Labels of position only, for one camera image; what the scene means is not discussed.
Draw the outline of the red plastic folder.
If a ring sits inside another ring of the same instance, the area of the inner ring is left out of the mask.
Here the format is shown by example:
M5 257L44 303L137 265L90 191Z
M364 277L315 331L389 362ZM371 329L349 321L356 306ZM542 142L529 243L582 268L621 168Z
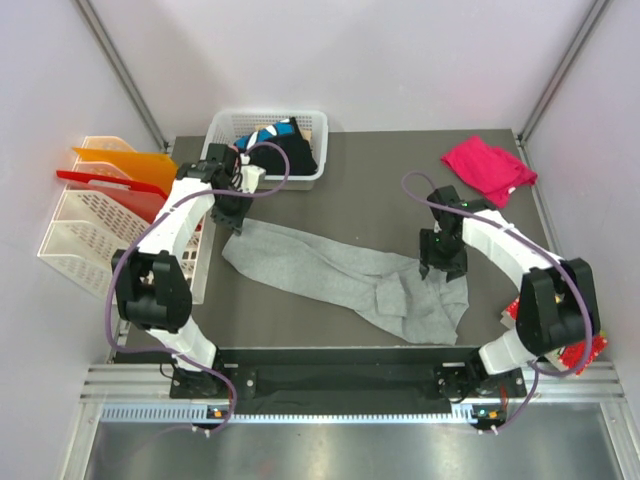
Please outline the red plastic folder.
M56 176L73 188L106 195L148 223L168 198L159 187L134 180L69 170L57 170Z

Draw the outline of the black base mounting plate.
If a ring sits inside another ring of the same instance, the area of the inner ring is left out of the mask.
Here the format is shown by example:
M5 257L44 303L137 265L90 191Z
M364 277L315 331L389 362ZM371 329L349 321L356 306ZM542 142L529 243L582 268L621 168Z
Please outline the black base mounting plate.
M463 400L526 396L520 369L472 388L457 364L244 364L222 373L237 390L236 413L444 413Z

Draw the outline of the black t shirt with print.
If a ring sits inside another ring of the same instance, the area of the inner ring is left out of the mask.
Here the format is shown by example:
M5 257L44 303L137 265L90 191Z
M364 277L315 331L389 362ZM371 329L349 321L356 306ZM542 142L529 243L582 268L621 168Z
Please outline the black t shirt with print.
M257 143L277 145L289 160L291 176L311 176L317 172L317 164L312 156L309 141L303 136L295 117L259 128L234 142L236 149L245 154ZM282 155L272 147L257 147L249 154L249 163L263 168L267 175L282 176L285 164Z

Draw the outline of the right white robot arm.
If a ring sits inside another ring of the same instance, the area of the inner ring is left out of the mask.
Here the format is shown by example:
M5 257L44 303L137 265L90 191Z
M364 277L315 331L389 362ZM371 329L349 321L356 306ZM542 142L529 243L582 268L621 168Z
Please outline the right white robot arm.
M601 331L590 265L563 259L525 237L486 200L463 201L452 186L426 199L436 225L419 234L422 276L433 270L447 281L468 271L467 250L482 253L519 290L516 325L475 349L464 363L467 390L487 396L504 373Z

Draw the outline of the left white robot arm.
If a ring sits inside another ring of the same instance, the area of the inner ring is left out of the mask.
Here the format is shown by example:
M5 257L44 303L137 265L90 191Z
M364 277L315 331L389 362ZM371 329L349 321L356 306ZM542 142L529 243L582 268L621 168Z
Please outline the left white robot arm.
M235 388L217 346L193 319L182 256L206 214L240 230L263 173L236 155L182 165L155 220L112 257L105 312L158 340L175 361L174 381L192 393L234 395Z

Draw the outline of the red patterned book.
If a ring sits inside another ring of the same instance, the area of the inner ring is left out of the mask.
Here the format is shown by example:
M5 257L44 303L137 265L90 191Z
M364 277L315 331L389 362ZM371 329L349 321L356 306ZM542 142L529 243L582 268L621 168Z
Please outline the red patterned book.
M502 312L501 323L508 329L516 326L519 298L511 302ZM586 342L581 341L568 347L561 347L546 354L544 358L559 371L575 369L580 365ZM592 348L589 358L584 366L577 369L573 375L579 376L584 370L607 348L608 338L604 331L600 331L592 338Z

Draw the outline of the white plastic laundry basket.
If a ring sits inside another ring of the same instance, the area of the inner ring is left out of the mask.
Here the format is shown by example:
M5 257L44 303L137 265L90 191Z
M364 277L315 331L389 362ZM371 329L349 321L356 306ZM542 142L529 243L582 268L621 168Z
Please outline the white plastic laundry basket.
M276 149L284 160L285 172L282 176L265 175L259 184L259 189L272 189L279 183L284 184L286 190L309 190L324 173L327 157L327 143L329 125L327 116L317 110L224 110L217 113L209 126L201 159L204 159L207 147L210 143L226 144L234 146L234 142L245 135L251 134L259 128L266 127L280 120L295 117L303 136L309 141L312 156L317 164L317 172L314 175L291 176L289 174L289 160L284 151L277 145L270 143L257 143L245 154L248 155L257 147L272 147Z

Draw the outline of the grey t shirt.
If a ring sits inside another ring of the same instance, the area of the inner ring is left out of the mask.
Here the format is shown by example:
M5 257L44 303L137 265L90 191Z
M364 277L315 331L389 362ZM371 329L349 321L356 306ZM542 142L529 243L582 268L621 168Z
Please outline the grey t shirt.
M412 344L455 344L469 307L465 278L423 274L411 257L259 220L245 221L222 256L251 280L350 309Z

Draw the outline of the white plastic file organizer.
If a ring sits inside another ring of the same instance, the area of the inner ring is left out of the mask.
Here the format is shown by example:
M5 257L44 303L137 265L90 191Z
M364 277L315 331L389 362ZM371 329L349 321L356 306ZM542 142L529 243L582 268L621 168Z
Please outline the white plastic file organizer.
M124 205L95 190L67 186L39 247L37 257L94 296L106 296L111 258L148 223ZM181 268L201 305L211 260L215 225L203 217L181 257Z

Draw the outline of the orange plastic folder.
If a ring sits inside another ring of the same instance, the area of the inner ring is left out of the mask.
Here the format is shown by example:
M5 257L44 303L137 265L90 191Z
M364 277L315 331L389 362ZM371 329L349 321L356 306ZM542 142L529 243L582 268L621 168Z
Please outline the orange plastic folder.
M176 176L178 166L162 153L127 152L73 147L83 162L106 162L126 173L132 180L154 184L168 190Z

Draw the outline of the pink folded t shirt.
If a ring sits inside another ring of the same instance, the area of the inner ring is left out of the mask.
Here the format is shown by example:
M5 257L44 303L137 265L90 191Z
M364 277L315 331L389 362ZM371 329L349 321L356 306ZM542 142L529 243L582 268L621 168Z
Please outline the pink folded t shirt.
M515 155L471 136L441 157L442 163L466 185L498 208L508 205L512 193L522 186L534 186L538 174Z

